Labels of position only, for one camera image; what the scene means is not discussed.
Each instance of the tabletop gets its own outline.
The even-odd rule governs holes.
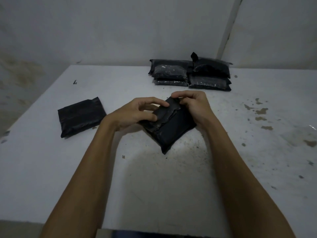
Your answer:
[[[44,223],[91,142],[97,129],[60,138],[58,109],[99,97],[110,113],[187,89],[155,86],[148,71],[70,66],[1,138],[0,219]],[[215,115],[296,237],[316,237],[317,71],[230,72],[231,92],[205,90]],[[205,140],[194,128],[163,155],[139,125],[117,132],[103,228],[230,237]]]

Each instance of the finger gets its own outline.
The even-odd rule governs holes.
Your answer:
[[[171,94],[171,97],[172,98],[186,97],[186,98],[196,99],[199,95],[201,95],[201,93],[203,93],[203,92],[202,91],[189,91],[189,90],[176,91],[176,92],[173,92]]]
[[[140,107],[140,111],[144,111],[144,110],[155,111],[158,108],[159,107],[154,105],[154,104],[145,104],[145,105]]]
[[[193,101],[194,101],[194,99],[191,99],[191,98],[183,98],[183,99],[180,101],[180,104],[189,106],[189,105],[192,104]]]
[[[158,99],[156,97],[148,97],[148,98],[136,98],[136,100],[138,101],[139,107],[143,106],[145,104],[159,104],[162,105],[164,107],[168,107],[170,104],[162,99]]]
[[[138,120],[149,120],[152,122],[155,122],[157,120],[157,116],[152,114],[152,113],[148,113],[148,112],[142,112],[140,111],[138,114]]]

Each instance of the person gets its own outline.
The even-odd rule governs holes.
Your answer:
[[[240,157],[202,91],[179,91],[196,124],[208,134],[216,179],[234,237],[294,238],[287,220]],[[113,164],[110,149],[114,133],[140,120],[156,121],[144,110],[168,107],[155,97],[135,98],[105,116],[78,168],[58,200],[41,238],[95,237],[101,228],[110,189]]]

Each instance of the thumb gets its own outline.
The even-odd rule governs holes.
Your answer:
[[[192,98],[183,98],[183,99],[180,101],[180,104],[189,106],[189,105],[192,104],[193,101],[194,101],[194,99],[192,99]]]
[[[139,120],[149,120],[152,122],[155,122],[157,120],[157,116],[155,114],[149,113],[149,112],[139,112]]]

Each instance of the person's right arm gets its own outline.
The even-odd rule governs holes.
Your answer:
[[[294,238],[277,205],[242,160],[202,91],[174,92],[185,97],[195,122],[206,130],[229,224],[235,238]]]

